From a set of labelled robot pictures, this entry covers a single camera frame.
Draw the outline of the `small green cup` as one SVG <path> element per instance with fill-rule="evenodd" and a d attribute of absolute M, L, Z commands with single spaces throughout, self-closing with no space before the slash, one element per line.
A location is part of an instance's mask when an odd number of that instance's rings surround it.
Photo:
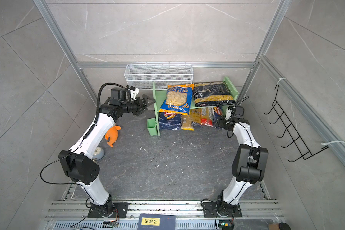
<path fill-rule="evenodd" d="M 151 136 L 158 135 L 157 125 L 156 125 L 156 119 L 155 118 L 149 118 L 147 119 L 147 130 Z"/>

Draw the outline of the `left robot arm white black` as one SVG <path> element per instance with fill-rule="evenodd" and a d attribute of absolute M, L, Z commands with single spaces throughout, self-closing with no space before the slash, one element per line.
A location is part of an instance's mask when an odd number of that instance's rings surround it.
<path fill-rule="evenodd" d="M 94 152 L 107 131 L 116 126 L 117 120 L 126 113 L 139 116 L 155 100 L 147 95 L 138 97 L 139 89 L 108 82 L 97 95 L 96 113 L 93 122 L 82 137 L 69 149 L 58 155 L 64 174 L 73 185 L 80 186 L 91 201 L 90 210 L 99 216 L 110 217 L 115 210 L 113 199 L 102 185 L 100 167 L 94 162 Z"/>

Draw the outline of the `dark penne pasta bag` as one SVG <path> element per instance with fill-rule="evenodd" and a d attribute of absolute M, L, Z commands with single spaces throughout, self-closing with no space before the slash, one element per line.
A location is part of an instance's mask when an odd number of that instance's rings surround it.
<path fill-rule="evenodd" d="M 236 104 L 234 96 L 223 81 L 195 83 L 193 100 L 196 107 Z"/>

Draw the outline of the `blue Barilla rigatoni box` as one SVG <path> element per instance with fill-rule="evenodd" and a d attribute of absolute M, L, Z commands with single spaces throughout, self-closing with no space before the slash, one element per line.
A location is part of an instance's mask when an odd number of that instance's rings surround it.
<path fill-rule="evenodd" d="M 170 112 L 160 112 L 159 128 L 164 130 L 180 130 L 182 126 L 182 115 Z"/>

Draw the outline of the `aluminium rail frame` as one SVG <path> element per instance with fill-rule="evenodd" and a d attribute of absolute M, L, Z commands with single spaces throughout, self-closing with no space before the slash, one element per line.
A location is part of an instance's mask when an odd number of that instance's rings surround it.
<path fill-rule="evenodd" d="M 232 223 L 236 230 L 266 230 L 285 218 L 276 200 L 244 200 L 233 216 L 205 217 L 207 209 L 198 200 L 127 200 L 128 207 L 118 217 L 91 218 L 82 199 L 54 201 L 41 223 L 41 230 L 136 230 L 141 214 L 175 217 L 177 230 L 217 230 L 219 224 Z"/>

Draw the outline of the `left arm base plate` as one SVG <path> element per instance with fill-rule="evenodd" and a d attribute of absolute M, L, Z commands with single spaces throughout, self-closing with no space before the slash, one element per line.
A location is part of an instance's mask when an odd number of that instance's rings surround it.
<path fill-rule="evenodd" d="M 117 216 L 119 218 L 125 218 L 129 203 L 106 203 L 103 206 L 91 203 L 90 205 L 88 218 L 116 218 Z"/>

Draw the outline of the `blue Barilla spaghetti box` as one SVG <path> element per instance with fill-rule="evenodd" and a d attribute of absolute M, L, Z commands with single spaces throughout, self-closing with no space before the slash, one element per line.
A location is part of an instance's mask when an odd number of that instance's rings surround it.
<path fill-rule="evenodd" d="M 221 118 L 223 117 L 223 112 L 221 107 L 212 107 L 212 119 L 214 127 L 218 127 Z"/>

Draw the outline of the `small grey alarm clock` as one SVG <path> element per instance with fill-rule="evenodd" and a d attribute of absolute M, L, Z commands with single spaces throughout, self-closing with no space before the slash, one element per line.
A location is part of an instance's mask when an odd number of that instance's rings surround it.
<path fill-rule="evenodd" d="M 101 160 L 104 157 L 104 154 L 105 154 L 104 149 L 101 148 L 101 147 L 97 147 L 95 149 L 95 152 L 93 153 L 92 159 L 94 161 L 99 161 L 99 160 Z"/>

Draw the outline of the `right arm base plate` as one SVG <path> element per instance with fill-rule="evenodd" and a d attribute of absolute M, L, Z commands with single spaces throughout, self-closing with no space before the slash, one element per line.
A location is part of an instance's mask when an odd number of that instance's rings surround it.
<path fill-rule="evenodd" d="M 240 218 L 242 211 L 240 205 L 228 205 L 226 203 L 203 201 L 200 203 L 205 218 Z"/>

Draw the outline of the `blue orecchiette pasta bag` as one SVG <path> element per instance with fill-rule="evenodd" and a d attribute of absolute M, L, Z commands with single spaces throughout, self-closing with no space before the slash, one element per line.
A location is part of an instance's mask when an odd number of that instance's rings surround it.
<path fill-rule="evenodd" d="M 168 86 L 166 99 L 159 112 L 189 115 L 193 99 L 194 84 Z"/>

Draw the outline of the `green two-tier shelf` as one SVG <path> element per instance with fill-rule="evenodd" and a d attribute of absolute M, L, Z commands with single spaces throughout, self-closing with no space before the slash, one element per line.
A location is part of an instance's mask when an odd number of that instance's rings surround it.
<path fill-rule="evenodd" d="M 238 99 L 239 92 L 234 86 L 234 84 L 231 82 L 230 78 L 228 76 L 225 76 L 223 78 L 223 81 L 225 82 L 228 90 L 230 91 L 231 95 L 234 97 L 234 99 Z M 157 129 L 157 135 L 160 136 L 160 127 L 159 127 L 159 110 L 161 105 L 163 104 L 165 98 L 166 98 L 166 90 L 157 90 L 155 86 L 155 82 L 152 82 L 152 92 L 153 92 L 153 98 L 156 101 L 154 103 L 154 110 L 155 110 L 155 121 L 156 121 L 156 129 Z"/>

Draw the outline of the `yellow spaghetti bag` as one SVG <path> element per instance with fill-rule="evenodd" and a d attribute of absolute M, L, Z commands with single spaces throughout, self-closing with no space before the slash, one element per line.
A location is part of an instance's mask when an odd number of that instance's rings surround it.
<path fill-rule="evenodd" d="M 194 131 L 193 121 L 191 119 L 191 116 L 189 116 L 189 115 L 182 115 L 181 129 L 182 130 Z"/>

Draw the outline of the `orange shark plush toy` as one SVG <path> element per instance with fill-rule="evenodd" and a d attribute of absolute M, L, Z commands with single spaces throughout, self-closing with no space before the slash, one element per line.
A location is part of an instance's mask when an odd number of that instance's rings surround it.
<path fill-rule="evenodd" d="M 116 142 L 117 138 L 118 138 L 118 131 L 121 130 L 120 126 L 114 126 L 112 128 L 110 128 L 104 138 L 107 140 L 107 144 L 112 148 L 113 144 Z"/>

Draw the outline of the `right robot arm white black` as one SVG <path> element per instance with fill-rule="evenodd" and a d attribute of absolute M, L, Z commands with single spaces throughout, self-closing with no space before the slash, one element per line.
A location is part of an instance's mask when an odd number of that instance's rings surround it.
<path fill-rule="evenodd" d="M 216 201 L 202 199 L 200 205 L 204 217 L 234 216 L 239 209 L 239 201 L 245 191 L 261 182 L 265 175 L 268 160 L 268 150 L 261 147 L 251 132 L 250 124 L 244 119 L 244 108 L 239 105 L 230 105 L 224 118 L 220 118 L 216 125 L 227 131 L 232 131 L 239 147 L 232 164 L 233 178 L 229 185 L 220 193 Z"/>

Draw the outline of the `red pasta packet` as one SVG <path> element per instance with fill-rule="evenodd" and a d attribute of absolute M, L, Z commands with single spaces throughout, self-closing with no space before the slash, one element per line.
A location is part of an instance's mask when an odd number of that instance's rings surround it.
<path fill-rule="evenodd" d="M 212 109 L 210 107 L 201 108 L 201 125 L 213 127 Z"/>

